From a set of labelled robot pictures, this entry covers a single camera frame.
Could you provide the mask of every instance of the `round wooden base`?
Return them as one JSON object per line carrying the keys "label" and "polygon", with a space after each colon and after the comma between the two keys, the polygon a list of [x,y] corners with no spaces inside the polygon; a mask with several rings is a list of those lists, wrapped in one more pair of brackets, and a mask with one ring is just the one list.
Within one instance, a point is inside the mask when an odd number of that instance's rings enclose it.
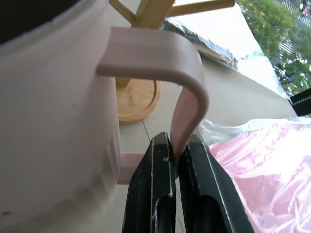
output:
{"label": "round wooden base", "polygon": [[119,123],[143,120],[156,108],[160,96],[160,81],[131,79],[126,86],[117,85]]}

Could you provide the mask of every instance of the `plastic bag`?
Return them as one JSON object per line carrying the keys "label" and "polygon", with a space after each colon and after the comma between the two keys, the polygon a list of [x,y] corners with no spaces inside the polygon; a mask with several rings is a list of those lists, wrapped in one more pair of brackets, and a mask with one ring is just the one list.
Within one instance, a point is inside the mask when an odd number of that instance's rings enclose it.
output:
{"label": "plastic bag", "polygon": [[[176,0],[175,5],[195,2],[198,0]],[[249,29],[239,5],[169,17],[165,20],[164,30],[183,35],[203,55],[289,99],[269,59]]]}
{"label": "plastic bag", "polygon": [[239,127],[205,120],[200,132],[231,177],[255,232],[311,233],[310,118]]}

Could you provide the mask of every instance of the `tree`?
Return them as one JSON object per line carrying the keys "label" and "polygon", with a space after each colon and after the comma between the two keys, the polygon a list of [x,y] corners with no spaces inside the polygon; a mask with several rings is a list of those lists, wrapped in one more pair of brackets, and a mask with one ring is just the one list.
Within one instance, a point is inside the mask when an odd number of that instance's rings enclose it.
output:
{"label": "tree", "polygon": [[[311,86],[311,29],[299,27],[298,14],[274,0],[239,0],[246,22],[290,95]],[[279,60],[279,44],[290,39],[295,50]]]}
{"label": "tree", "polygon": [[294,33],[297,18],[284,5],[273,0],[240,0],[243,15],[263,53],[278,57],[279,44]]}

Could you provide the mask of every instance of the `wooden stand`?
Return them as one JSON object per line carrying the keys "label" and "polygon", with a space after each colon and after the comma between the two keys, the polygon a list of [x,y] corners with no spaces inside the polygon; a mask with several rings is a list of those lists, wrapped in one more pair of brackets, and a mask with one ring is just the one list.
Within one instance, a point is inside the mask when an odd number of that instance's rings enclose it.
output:
{"label": "wooden stand", "polygon": [[[175,0],[141,0],[136,14],[119,0],[109,0],[132,27],[158,30],[166,17],[193,14],[234,6],[235,0],[210,0],[174,6]],[[161,96],[159,81],[117,78],[117,99],[120,124],[131,124],[147,117]]]}

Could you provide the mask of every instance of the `pink plastic piece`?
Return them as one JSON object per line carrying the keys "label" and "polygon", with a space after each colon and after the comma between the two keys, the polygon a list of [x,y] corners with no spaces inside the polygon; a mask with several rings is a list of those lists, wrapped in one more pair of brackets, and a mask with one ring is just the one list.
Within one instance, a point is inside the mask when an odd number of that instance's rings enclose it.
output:
{"label": "pink plastic piece", "polygon": [[194,45],[175,33],[112,28],[97,73],[184,86],[171,125],[171,143],[178,164],[190,135],[208,109],[201,58]]}
{"label": "pink plastic piece", "polygon": [[311,125],[275,124],[211,145],[257,233],[311,233]]}
{"label": "pink plastic piece", "polygon": [[130,180],[141,162],[143,153],[121,152],[121,170],[118,184],[129,184]]}

